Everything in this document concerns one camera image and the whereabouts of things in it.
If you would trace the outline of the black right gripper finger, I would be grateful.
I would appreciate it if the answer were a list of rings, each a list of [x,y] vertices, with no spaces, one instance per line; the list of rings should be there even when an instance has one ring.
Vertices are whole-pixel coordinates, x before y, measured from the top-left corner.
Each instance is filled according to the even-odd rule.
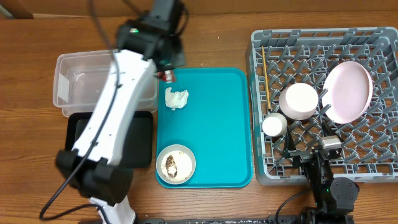
[[[321,126],[324,137],[336,136],[339,140],[342,140],[342,138],[339,135],[337,135],[337,133],[334,130],[332,130],[332,128],[328,125],[328,123],[325,120],[322,121]]]
[[[287,127],[285,139],[284,139],[283,152],[293,152],[295,150],[296,150],[296,146],[295,146],[294,140],[292,138],[292,133],[291,133],[289,127]]]

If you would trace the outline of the red silver snack wrapper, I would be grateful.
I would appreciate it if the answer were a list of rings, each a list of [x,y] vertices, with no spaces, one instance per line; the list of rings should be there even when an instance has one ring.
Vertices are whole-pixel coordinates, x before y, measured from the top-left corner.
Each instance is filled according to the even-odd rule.
[[[175,82],[175,74],[173,70],[166,70],[158,73],[158,79],[166,83]]]

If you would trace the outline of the white paper cup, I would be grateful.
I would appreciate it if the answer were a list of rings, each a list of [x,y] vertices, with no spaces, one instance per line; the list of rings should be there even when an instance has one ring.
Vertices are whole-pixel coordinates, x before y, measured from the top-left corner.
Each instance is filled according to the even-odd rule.
[[[270,113],[262,122],[262,131],[270,137],[284,135],[287,132],[287,120],[280,113]]]

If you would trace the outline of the pink bowl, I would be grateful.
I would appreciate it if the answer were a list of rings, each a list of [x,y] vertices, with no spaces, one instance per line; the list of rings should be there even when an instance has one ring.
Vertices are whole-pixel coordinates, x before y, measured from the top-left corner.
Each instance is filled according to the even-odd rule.
[[[290,119],[305,120],[314,115],[318,94],[306,83],[295,83],[280,93],[278,103],[283,114]]]

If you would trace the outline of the white round plate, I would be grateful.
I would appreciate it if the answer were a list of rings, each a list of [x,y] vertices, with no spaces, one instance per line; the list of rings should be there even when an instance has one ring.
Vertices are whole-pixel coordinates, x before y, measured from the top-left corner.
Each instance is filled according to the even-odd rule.
[[[364,114],[373,95],[373,81],[369,72],[358,62],[337,65],[327,76],[322,106],[329,108],[326,116],[334,123],[350,123]]]

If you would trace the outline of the white napkin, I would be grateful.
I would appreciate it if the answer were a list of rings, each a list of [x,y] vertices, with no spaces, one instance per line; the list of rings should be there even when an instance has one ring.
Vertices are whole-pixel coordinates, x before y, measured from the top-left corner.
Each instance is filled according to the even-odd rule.
[[[187,104],[188,97],[189,92],[187,90],[172,92],[171,87],[165,89],[165,105],[172,111],[182,109]]]

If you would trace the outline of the wooden chopstick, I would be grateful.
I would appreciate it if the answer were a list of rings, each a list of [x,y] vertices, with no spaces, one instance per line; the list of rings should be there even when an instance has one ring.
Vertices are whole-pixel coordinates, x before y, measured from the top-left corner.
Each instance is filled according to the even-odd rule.
[[[266,97],[267,97],[267,110],[271,111],[271,99],[269,93],[269,83],[267,79],[267,65],[266,65],[266,56],[265,56],[265,49],[264,46],[261,47],[262,49],[262,65],[263,65],[263,72],[264,72],[264,79],[265,79],[265,90],[266,90]]]

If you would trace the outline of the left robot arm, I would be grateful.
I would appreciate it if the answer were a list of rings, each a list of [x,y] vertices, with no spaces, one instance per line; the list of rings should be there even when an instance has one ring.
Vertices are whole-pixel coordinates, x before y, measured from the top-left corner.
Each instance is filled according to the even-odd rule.
[[[144,85],[185,65],[181,35],[188,17],[183,2],[156,1],[150,11],[120,25],[90,120],[72,148],[57,154],[65,185],[88,198],[103,223],[137,221],[127,198],[132,170],[120,165],[124,143]]]

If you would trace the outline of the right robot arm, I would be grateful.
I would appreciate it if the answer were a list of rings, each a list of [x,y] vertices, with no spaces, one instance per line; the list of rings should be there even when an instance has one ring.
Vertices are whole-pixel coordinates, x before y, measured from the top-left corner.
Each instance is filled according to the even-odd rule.
[[[359,186],[347,177],[335,177],[330,162],[341,156],[343,138],[335,133],[326,121],[322,122],[325,134],[317,146],[307,151],[297,150],[292,132],[286,130],[282,156],[292,159],[294,168],[302,168],[310,188],[303,190],[284,201],[275,213],[275,221],[280,222],[279,213],[291,200],[311,191],[315,206],[306,207],[297,215],[294,223],[353,223],[350,213],[358,198]]]

